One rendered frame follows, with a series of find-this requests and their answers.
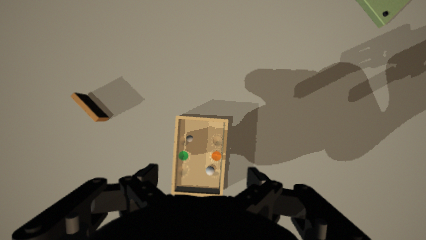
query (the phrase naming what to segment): wooden tray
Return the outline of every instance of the wooden tray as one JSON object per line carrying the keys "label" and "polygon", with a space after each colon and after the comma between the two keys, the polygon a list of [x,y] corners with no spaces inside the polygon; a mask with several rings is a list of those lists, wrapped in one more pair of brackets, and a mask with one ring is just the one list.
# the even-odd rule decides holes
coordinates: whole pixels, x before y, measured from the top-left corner
{"label": "wooden tray", "polygon": [[[227,137],[227,119],[176,117],[172,195],[223,195]],[[214,168],[212,175],[207,174],[207,167]]]}

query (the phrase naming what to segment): black and orange block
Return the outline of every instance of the black and orange block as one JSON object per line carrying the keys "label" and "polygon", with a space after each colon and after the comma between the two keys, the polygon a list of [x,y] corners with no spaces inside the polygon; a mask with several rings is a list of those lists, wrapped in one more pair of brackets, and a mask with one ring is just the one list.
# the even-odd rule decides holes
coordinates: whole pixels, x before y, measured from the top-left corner
{"label": "black and orange block", "polygon": [[89,115],[95,122],[108,121],[108,115],[87,95],[73,93],[71,98]]}

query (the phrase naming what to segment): gray background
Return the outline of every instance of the gray background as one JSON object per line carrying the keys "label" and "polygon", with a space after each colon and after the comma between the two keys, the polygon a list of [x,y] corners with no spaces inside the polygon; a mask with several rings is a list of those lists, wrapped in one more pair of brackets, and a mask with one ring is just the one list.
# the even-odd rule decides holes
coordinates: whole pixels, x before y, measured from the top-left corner
{"label": "gray background", "polygon": [[[312,186],[372,239],[424,238],[425,73],[347,98],[368,79],[383,86],[391,55],[426,39],[424,9],[413,0],[377,28],[355,1],[1,1],[0,238],[94,177],[158,163],[170,193],[184,113],[233,116],[225,195],[255,164]],[[318,79],[344,77],[299,85],[330,66]],[[70,97],[120,77],[144,101],[110,121]]]}

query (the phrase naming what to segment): green object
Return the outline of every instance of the green object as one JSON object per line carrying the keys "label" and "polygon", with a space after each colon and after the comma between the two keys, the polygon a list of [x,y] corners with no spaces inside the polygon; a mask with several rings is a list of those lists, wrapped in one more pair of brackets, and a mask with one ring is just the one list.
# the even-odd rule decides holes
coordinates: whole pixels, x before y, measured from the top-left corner
{"label": "green object", "polygon": [[382,27],[394,18],[411,0],[356,0],[371,20]]}
{"label": "green object", "polygon": [[185,161],[186,159],[188,159],[188,153],[185,151],[182,151],[179,153],[179,159],[182,161]]}

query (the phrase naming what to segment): orange ball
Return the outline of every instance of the orange ball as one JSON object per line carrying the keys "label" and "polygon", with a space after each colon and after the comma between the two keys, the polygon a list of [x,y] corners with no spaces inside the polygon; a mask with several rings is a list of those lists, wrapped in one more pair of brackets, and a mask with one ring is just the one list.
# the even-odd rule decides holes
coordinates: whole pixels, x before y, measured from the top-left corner
{"label": "orange ball", "polygon": [[220,152],[219,152],[219,151],[216,151],[216,152],[214,152],[214,153],[212,154],[212,158],[213,158],[213,160],[215,160],[215,161],[219,161],[219,160],[222,158],[222,154],[220,154]]}

